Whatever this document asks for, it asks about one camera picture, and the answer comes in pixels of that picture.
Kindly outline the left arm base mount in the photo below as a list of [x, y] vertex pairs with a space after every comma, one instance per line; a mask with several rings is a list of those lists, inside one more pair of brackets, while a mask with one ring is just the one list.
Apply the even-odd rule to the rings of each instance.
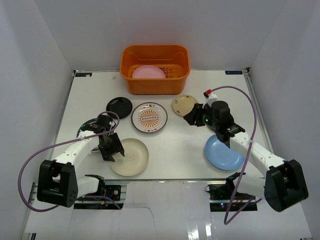
[[108, 197], [113, 201], [119, 201], [121, 199], [121, 185], [102, 185], [94, 193], [88, 193], [85, 196], [78, 198], [78, 201], [101, 201], [103, 204], [107, 203], [108, 200], [102, 197]]

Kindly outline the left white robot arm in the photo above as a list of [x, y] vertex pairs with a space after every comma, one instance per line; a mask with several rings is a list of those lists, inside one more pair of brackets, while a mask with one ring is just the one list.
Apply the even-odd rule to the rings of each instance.
[[114, 162], [114, 155], [125, 154], [114, 132], [114, 120], [101, 114], [95, 122], [83, 125], [75, 142], [53, 160], [44, 160], [39, 167], [37, 200], [70, 208], [78, 198], [99, 200], [105, 196], [104, 178], [96, 174], [77, 177], [77, 169], [98, 148], [105, 162]]

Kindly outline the right blue table label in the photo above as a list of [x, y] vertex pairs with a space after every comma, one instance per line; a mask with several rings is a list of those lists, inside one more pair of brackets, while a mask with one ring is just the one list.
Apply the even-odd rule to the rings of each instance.
[[226, 75], [242, 75], [243, 72], [241, 70], [226, 70]]

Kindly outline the pink plate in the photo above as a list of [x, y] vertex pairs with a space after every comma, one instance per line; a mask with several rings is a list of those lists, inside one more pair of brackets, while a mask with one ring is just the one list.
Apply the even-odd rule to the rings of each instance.
[[133, 79], [164, 79], [165, 77], [165, 73], [153, 65], [140, 66], [132, 74]]

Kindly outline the sunburst pattern plate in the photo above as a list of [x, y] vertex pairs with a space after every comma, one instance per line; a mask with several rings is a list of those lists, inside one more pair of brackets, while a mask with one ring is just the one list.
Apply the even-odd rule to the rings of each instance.
[[131, 113], [131, 123], [141, 133], [157, 133], [166, 126], [167, 122], [166, 109], [156, 102], [141, 103]]

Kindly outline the blue plate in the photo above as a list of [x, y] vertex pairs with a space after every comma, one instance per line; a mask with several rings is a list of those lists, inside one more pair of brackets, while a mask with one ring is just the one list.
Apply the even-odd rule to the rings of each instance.
[[224, 171], [235, 171], [245, 162], [245, 157], [242, 154], [228, 148], [218, 140], [215, 134], [207, 140], [204, 152], [213, 166]]

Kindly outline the left blue table label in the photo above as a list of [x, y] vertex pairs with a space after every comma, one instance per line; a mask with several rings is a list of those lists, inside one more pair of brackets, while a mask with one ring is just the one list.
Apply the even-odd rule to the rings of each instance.
[[88, 77], [91, 77], [91, 76], [92, 76], [91, 72], [76, 72], [75, 75], [74, 75], [75, 78], [80, 78], [80, 77], [88, 78]]

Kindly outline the black plate left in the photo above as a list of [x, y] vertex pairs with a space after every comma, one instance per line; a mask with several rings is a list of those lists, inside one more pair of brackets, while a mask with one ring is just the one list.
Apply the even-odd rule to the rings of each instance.
[[120, 120], [124, 119], [131, 114], [132, 110], [133, 104], [126, 97], [113, 98], [106, 105], [107, 114], [113, 119], [117, 119], [117, 116]]

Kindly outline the orange plastic bin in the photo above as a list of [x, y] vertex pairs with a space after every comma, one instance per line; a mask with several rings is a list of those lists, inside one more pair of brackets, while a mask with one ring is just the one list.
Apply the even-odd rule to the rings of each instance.
[[[142, 66], [155, 66], [164, 78], [133, 78]], [[178, 44], [130, 45], [121, 56], [119, 72], [133, 95], [178, 95], [191, 71], [189, 52]]]

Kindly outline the blue table label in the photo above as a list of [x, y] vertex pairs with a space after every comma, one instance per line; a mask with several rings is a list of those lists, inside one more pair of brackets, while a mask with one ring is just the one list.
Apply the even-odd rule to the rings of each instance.
[[243, 72], [241, 70], [226, 70], [226, 75], [242, 75]]
[[75, 78], [80, 78], [80, 77], [88, 78], [88, 77], [91, 77], [91, 76], [92, 76], [91, 72], [76, 72], [75, 75], [74, 75]]

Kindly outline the beige small plate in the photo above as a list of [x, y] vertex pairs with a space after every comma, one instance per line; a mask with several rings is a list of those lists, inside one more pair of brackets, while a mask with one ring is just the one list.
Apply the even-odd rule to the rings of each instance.
[[183, 94], [175, 97], [171, 103], [171, 106], [177, 115], [184, 117], [192, 111], [194, 105], [197, 103], [198, 101], [195, 97], [188, 94]]

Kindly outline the cream plate with bear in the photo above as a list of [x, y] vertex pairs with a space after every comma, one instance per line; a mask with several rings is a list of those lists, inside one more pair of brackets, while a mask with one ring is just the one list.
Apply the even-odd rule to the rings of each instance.
[[147, 146], [136, 138], [121, 140], [124, 156], [117, 153], [113, 156], [115, 162], [110, 163], [111, 169], [120, 176], [132, 177], [141, 173], [149, 162]]

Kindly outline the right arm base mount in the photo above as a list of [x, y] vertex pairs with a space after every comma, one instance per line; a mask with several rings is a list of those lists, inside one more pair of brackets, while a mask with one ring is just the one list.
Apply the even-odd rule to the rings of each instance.
[[[205, 192], [209, 194], [209, 206], [212, 213], [226, 212], [232, 195], [232, 191], [227, 184], [208, 184]], [[231, 212], [240, 210], [251, 198], [251, 195], [236, 193], [232, 205]]]

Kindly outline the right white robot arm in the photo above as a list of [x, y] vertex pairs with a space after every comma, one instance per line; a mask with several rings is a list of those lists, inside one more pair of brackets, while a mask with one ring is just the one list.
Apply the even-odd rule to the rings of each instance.
[[236, 200], [243, 194], [260, 197], [277, 212], [307, 199], [309, 192], [301, 164], [285, 160], [252, 141], [245, 129], [235, 123], [225, 101], [211, 105], [196, 103], [184, 120], [191, 126], [207, 125], [228, 148], [248, 157], [263, 178], [235, 173], [226, 179], [226, 195]]

